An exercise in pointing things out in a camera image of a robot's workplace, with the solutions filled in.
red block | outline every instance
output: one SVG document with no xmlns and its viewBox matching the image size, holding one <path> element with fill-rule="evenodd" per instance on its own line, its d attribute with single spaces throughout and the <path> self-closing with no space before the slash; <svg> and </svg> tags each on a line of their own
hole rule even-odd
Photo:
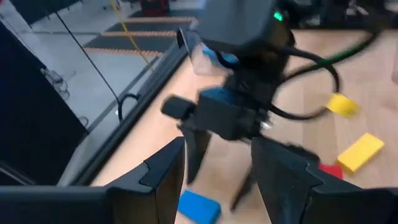
<svg viewBox="0 0 398 224">
<path fill-rule="evenodd" d="M 343 180 L 343 169 L 339 165 L 320 164 L 319 169 Z"/>
</svg>

black cable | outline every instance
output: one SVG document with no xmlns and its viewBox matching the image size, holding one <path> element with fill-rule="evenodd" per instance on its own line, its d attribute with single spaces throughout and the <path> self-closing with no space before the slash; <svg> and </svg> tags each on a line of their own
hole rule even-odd
<svg viewBox="0 0 398 224">
<path fill-rule="evenodd" d="M 283 47 L 281 49 L 273 47 L 273 50 L 275 52 L 277 52 L 278 54 L 307 58 L 307 59 L 313 60 L 315 63 L 320 63 L 320 62 L 324 61 L 324 58 L 321 58 L 320 56 L 318 56 L 316 54 L 306 52 L 304 50 L 299 50 L 294 47 Z M 333 92 L 334 93 L 340 92 L 340 78 L 338 76 L 336 69 L 332 65 L 324 65 L 324 68 L 330 72 L 330 74 L 332 75 L 332 78 L 334 80 Z M 283 79 L 278 84 L 277 87 L 293 80 L 294 78 L 301 77 L 303 75 L 310 75 L 310 73 L 306 73 L 303 70 L 297 70 L 296 72 L 293 72 L 290 75 L 288 75 L 287 78 Z M 291 119 L 291 120 L 296 120 L 296 121 L 305 121 L 305 120 L 309 120 L 309 119 L 319 118 L 319 117 L 323 116 L 324 114 L 326 114 L 329 110 L 326 107 L 323 107 L 313 113 L 301 115 L 301 114 L 288 113 L 286 111 L 279 109 L 275 105 L 271 104 L 270 111 L 275 113 L 276 115 L 281 116 L 286 119 Z"/>
<path fill-rule="evenodd" d="M 368 48 L 379 36 L 382 31 L 383 26 L 383 18 L 376 12 L 372 7 L 367 5 L 361 6 L 363 9 L 367 10 L 368 15 L 364 17 L 366 19 L 366 32 L 367 36 L 361 42 L 354 44 L 353 46 L 347 48 L 346 50 L 342 50 L 341 52 L 334 54 L 326 59 L 318 62 L 316 64 L 308 64 L 300 67 L 297 73 L 306 73 L 318 70 L 327 65 L 333 65 L 338 62 L 342 62 L 347 58 L 351 58 L 352 56 L 360 53 L 364 49 Z"/>
<path fill-rule="evenodd" d="M 230 68 L 232 70 L 235 70 L 239 67 L 238 63 L 231 63 L 231 62 L 228 62 L 227 60 L 225 60 L 225 58 L 222 56 L 222 54 L 219 51 L 215 51 L 215 54 L 217 56 L 219 63 L 222 66 L 224 66 L 226 68 Z"/>
<path fill-rule="evenodd" d="M 135 94 L 132 94 L 132 93 L 127 93 L 127 94 L 125 94 L 125 95 L 121 98 L 120 103 L 118 103 L 118 118 L 119 118 L 119 121 L 122 121 L 122 120 L 123 120 L 123 114 L 122 114 L 123 109 L 122 109 L 122 107 L 123 107 L 123 103 L 125 102 L 125 100 L 128 99 L 128 98 L 133 98 L 133 99 L 135 99 L 136 101 L 138 101 L 138 100 L 139 100 L 139 97 L 140 97 L 140 95 L 135 95 Z"/>
<path fill-rule="evenodd" d="M 66 30 L 68 31 L 68 33 L 72 36 L 73 40 L 76 42 L 76 44 L 79 46 L 79 48 L 81 49 L 81 51 L 86 55 L 87 59 L 90 61 L 90 63 L 93 65 L 94 69 L 98 72 L 98 74 L 100 75 L 100 77 L 102 78 L 102 80 L 105 82 L 105 84 L 108 86 L 109 90 L 111 90 L 116 103 L 118 104 L 118 118 L 119 121 L 123 120 L 123 103 L 127 98 L 134 98 L 135 100 L 139 99 L 139 95 L 135 95 L 132 93 L 128 93 L 126 95 L 124 95 L 122 97 L 121 100 L 119 100 L 118 96 L 116 95 L 116 93 L 114 92 L 114 90 L 111 88 L 111 85 L 106 81 L 105 77 L 103 76 L 103 74 L 100 72 L 100 70 L 97 68 L 97 66 L 94 64 L 94 62 L 92 61 L 92 59 L 90 58 L 90 56 L 86 53 L 86 51 L 84 50 L 84 48 L 80 45 L 79 41 L 77 41 L 76 37 L 73 35 L 73 33 L 70 31 L 70 29 L 68 28 L 68 26 L 66 25 L 66 23 L 63 21 L 63 19 L 60 17 L 60 15 L 58 14 L 57 11 L 55 11 L 55 15 L 60 19 L 62 25 L 66 28 Z"/>
</svg>

black floor mat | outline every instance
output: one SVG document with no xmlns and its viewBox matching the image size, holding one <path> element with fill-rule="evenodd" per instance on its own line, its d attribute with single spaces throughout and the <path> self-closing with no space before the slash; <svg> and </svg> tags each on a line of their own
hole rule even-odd
<svg viewBox="0 0 398 224">
<path fill-rule="evenodd" d="M 138 47 L 141 50 L 165 52 L 172 42 L 173 37 L 134 37 Z M 133 44 L 130 42 L 129 37 L 106 37 L 101 36 L 90 43 L 86 44 L 88 48 L 100 48 L 100 49 L 126 49 L 136 50 Z"/>
<path fill-rule="evenodd" d="M 189 28 L 191 22 L 127 22 L 129 31 L 175 31 L 178 28 Z M 109 28 L 107 32 L 124 31 L 121 24 Z"/>
<path fill-rule="evenodd" d="M 161 17 L 198 17 L 201 13 L 201 10 L 175 10 L 170 11 L 168 15 Z M 130 18 L 137 17 L 156 17 L 156 16 L 147 16 L 143 12 L 139 11 L 130 16 Z M 162 31 L 176 31 L 180 27 L 188 28 L 191 22 L 126 22 L 126 26 L 128 31 L 135 32 L 162 32 Z M 110 27 L 106 33 L 111 34 L 112 32 L 122 32 L 123 27 L 120 23 L 117 23 Z M 123 52 L 123 50 L 136 50 L 133 44 L 130 42 L 127 36 L 124 34 L 114 33 L 113 36 L 105 36 L 101 35 L 89 43 L 85 44 L 84 47 L 92 49 L 96 49 L 99 52 L 113 52 L 117 54 L 118 52 Z M 136 41 L 138 47 L 146 52 L 155 52 L 161 54 L 165 52 L 175 40 L 175 37 L 170 36 L 158 36 L 158 34 L 153 34 L 153 36 L 134 36 L 134 40 Z M 135 51 L 128 51 L 131 54 L 136 54 Z"/>
</svg>

cable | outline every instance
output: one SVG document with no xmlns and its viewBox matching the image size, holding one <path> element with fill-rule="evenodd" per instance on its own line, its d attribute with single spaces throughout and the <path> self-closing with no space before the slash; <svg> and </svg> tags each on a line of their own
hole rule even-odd
<svg viewBox="0 0 398 224">
<path fill-rule="evenodd" d="M 134 40 L 134 38 L 132 37 L 132 35 L 129 33 L 129 30 L 127 29 L 126 24 L 123 22 L 122 16 L 120 15 L 120 11 L 116 7 L 114 0 L 109 0 L 109 1 L 112 5 L 113 11 L 116 13 L 116 15 L 118 15 L 118 19 L 119 19 L 120 24 L 123 27 L 124 33 L 129 37 L 130 42 L 137 49 L 139 55 L 142 57 L 142 59 L 144 59 L 145 63 L 150 68 L 150 70 L 154 71 L 154 69 L 152 68 L 152 65 L 149 63 L 148 59 L 144 56 L 144 54 L 142 53 L 142 50 L 138 47 L 138 45 L 137 45 L 136 41 Z"/>
<path fill-rule="evenodd" d="M 140 98 L 140 95 L 135 95 L 135 94 L 132 94 L 132 93 L 127 93 L 126 95 L 124 95 L 124 96 L 121 98 L 120 103 L 118 103 L 118 118 L 119 118 L 119 121 L 122 121 L 122 120 L 123 120 L 123 114 L 122 114 L 123 110 L 122 110 L 122 107 L 123 107 L 123 103 L 124 103 L 125 100 L 128 99 L 128 98 L 133 98 L 133 99 L 135 99 L 136 101 L 138 101 L 139 98 Z"/>
<path fill-rule="evenodd" d="M 280 54 L 284 54 L 284 55 L 292 55 L 292 56 L 307 58 L 307 59 L 313 60 L 315 63 L 319 63 L 324 60 L 324 58 L 321 58 L 320 56 L 318 56 L 316 54 L 306 52 L 303 50 L 299 50 L 294 47 L 284 47 L 283 49 L 274 48 L 274 50 L 276 52 L 278 52 Z M 333 92 L 338 93 L 340 91 L 340 78 L 338 76 L 336 69 L 332 65 L 325 65 L 325 69 L 327 69 L 330 72 L 330 74 L 332 75 L 332 78 L 334 80 Z M 305 73 L 302 70 L 298 70 L 297 72 L 294 72 L 291 75 L 289 75 L 287 78 L 283 79 L 277 85 L 277 88 L 280 87 L 281 85 L 293 80 L 294 78 L 298 78 L 303 75 L 310 75 L 310 73 Z M 326 107 L 323 107 L 323 108 L 317 110 L 316 112 L 313 112 L 310 114 L 305 114 L 305 115 L 293 114 L 293 113 L 285 112 L 273 104 L 271 104 L 271 108 L 269 110 L 278 116 L 281 116 L 286 119 L 296 120 L 296 121 L 305 121 L 305 120 L 309 120 L 309 119 L 316 119 L 316 118 L 323 116 L 327 112 L 329 112 L 329 110 Z"/>
<path fill-rule="evenodd" d="M 368 24 L 368 26 L 369 27 L 368 27 L 367 31 L 369 32 L 369 34 L 362 42 L 355 44 L 352 47 L 349 47 L 348 49 L 343 50 L 337 54 L 334 54 L 331 57 L 328 57 L 326 59 L 321 58 L 320 56 L 315 55 L 313 53 L 299 50 L 299 49 L 296 49 L 293 47 L 283 47 L 281 49 L 278 49 L 277 47 L 270 46 L 270 49 L 277 53 L 303 57 L 303 58 L 313 60 L 315 62 L 315 64 L 305 65 L 305 66 L 302 66 L 302 67 L 296 69 L 290 75 L 287 75 L 287 78 L 285 80 L 283 80 L 282 82 L 280 82 L 278 86 L 283 85 L 284 83 L 289 82 L 294 78 L 302 76 L 305 73 L 313 72 L 320 68 L 325 68 L 331 73 L 331 75 L 335 81 L 334 92 L 338 93 L 340 90 L 340 78 L 332 65 L 335 63 L 338 63 L 338 62 L 342 62 L 342 61 L 346 60 L 347 58 L 350 58 L 350 57 L 358 54 L 359 52 L 363 51 L 365 48 L 369 47 L 377 39 L 377 37 L 381 33 L 380 27 L 375 26 L 375 25 L 370 25 L 370 24 Z M 324 114 L 326 114 L 328 112 L 328 109 L 326 107 L 324 107 L 324 108 L 322 108 L 314 113 L 311 113 L 311 114 L 298 115 L 298 114 L 292 114 L 292 113 L 285 112 L 285 111 L 279 109 L 278 107 L 276 107 L 275 105 L 271 104 L 270 111 L 272 111 L 276 115 L 279 115 L 283 118 L 304 121 L 304 120 L 319 118 L 320 116 L 323 116 Z"/>
<path fill-rule="evenodd" d="M 57 11 L 54 12 L 55 15 L 58 17 L 58 19 L 61 21 L 62 25 L 66 28 L 66 30 L 68 31 L 68 33 L 72 36 L 73 40 L 76 42 L 76 44 L 79 46 L 80 50 L 83 51 L 83 53 L 86 55 L 86 58 L 90 61 L 90 63 L 92 64 L 92 66 L 94 67 L 94 69 L 98 72 L 98 74 L 100 75 L 100 77 L 102 78 L 102 80 L 105 82 L 106 86 L 108 86 L 109 90 L 111 90 L 113 96 L 115 97 L 116 101 L 119 104 L 119 99 L 118 96 L 116 95 L 116 93 L 113 91 L 111 85 L 106 81 L 105 77 L 103 76 L 103 74 L 100 72 L 100 70 L 97 68 L 97 66 L 94 64 L 94 62 L 92 61 L 92 59 L 90 58 L 90 56 L 86 53 L 86 51 L 84 50 L 84 48 L 80 45 L 79 41 L 77 41 L 76 37 L 72 34 L 72 32 L 70 31 L 70 29 L 68 28 L 68 26 L 66 25 L 66 23 L 63 21 L 63 19 L 60 17 L 60 15 L 58 14 Z"/>
<path fill-rule="evenodd" d="M 114 90 L 112 89 L 111 85 L 106 81 L 104 75 L 100 72 L 100 70 L 98 69 L 98 67 L 94 64 L 94 62 L 92 61 L 92 59 L 90 58 L 90 56 L 86 53 L 86 51 L 84 50 L 84 48 L 81 46 L 81 44 L 79 43 L 79 41 L 77 41 L 76 37 L 73 35 L 73 33 L 70 31 L 70 29 L 68 28 L 68 26 L 66 25 L 66 23 L 63 21 L 63 19 L 60 17 L 60 15 L 58 14 L 58 12 L 55 12 L 55 15 L 60 19 L 62 25 L 66 28 L 66 30 L 68 31 L 68 33 L 72 36 L 73 40 L 76 42 L 76 44 L 79 46 L 79 48 L 81 49 L 81 51 L 83 51 L 83 53 L 86 55 L 87 59 L 90 61 L 90 63 L 92 64 L 92 66 L 94 67 L 94 69 L 97 71 L 97 73 L 100 75 L 100 77 L 102 78 L 102 80 L 105 82 L 106 86 L 109 88 L 109 90 L 111 90 L 116 103 L 118 104 L 118 118 L 119 121 L 123 120 L 123 103 L 126 100 L 126 98 L 134 98 L 135 100 L 139 99 L 139 95 L 134 95 L 132 93 L 128 93 L 126 95 L 124 95 L 122 97 L 122 100 L 119 100 L 118 96 L 116 95 L 116 93 L 114 92 Z"/>
<path fill-rule="evenodd" d="M 334 54 L 326 59 L 324 59 L 321 62 L 318 62 L 316 64 L 309 64 L 300 67 L 297 73 L 306 73 L 306 72 L 312 72 L 315 70 L 318 70 L 322 67 L 325 67 L 327 65 L 333 65 L 338 62 L 342 62 L 346 60 L 347 58 L 350 58 L 367 47 L 369 47 L 379 36 L 382 31 L 381 26 L 382 26 L 382 20 L 378 18 L 378 13 L 374 12 L 374 10 L 371 7 L 367 6 L 361 6 L 362 9 L 367 10 L 368 15 L 366 16 L 367 21 L 367 29 L 366 32 L 368 33 L 367 37 L 364 38 L 363 41 L 361 41 L 358 44 L 355 44 L 351 47 L 349 47 L 346 50 L 342 50 L 341 52 L 338 52 L 337 54 Z"/>
</svg>

yellow block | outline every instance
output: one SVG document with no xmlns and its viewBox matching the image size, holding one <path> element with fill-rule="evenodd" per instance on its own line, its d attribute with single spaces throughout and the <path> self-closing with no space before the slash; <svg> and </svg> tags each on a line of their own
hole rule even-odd
<svg viewBox="0 0 398 224">
<path fill-rule="evenodd" d="M 353 100 L 348 99 L 342 94 L 334 94 L 326 106 L 329 110 L 340 114 L 346 118 L 354 116 L 358 110 L 359 105 Z"/>
<path fill-rule="evenodd" d="M 366 133 L 345 152 L 340 154 L 337 161 L 352 172 L 357 171 L 384 146 L 384 142 Z"/>
</svg>

